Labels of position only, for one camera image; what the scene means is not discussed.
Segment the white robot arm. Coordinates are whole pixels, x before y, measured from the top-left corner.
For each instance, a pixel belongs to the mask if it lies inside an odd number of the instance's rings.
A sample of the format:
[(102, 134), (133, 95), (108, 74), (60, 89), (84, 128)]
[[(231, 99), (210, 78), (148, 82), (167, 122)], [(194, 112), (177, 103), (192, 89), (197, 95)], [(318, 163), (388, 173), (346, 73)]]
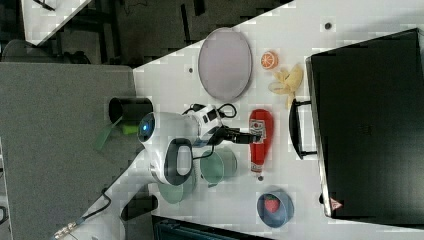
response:
[(184, 113), (151, 112), (138, 126), (141, 151), (129, 167), (77, 220), (49, 240), (124, 240), (122, 217), (136, 193), (151, 183), (178, 186), (190, 178), (193, 150), (223, 141), (251, 144), (258, 134), (243, 133), (222, 123), (226, 114), (214, 105), (194, 104)]

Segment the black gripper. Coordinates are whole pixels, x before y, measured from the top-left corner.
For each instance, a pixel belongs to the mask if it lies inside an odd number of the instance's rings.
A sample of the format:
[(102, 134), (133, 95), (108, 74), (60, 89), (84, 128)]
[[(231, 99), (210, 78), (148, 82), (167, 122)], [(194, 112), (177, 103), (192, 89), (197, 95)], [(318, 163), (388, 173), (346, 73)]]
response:
[(261, 140), (260, 135), (254, 135), (250, 133), (241, 133), (239, 135), (238, 128), (230, 128), (228, 126), (219, 127), (209, 139), (209, 145), (219, 145), (223, 141), (230, 141), (236, 143), (238, 141), (239, 144), (252, 144), (257, 143)]

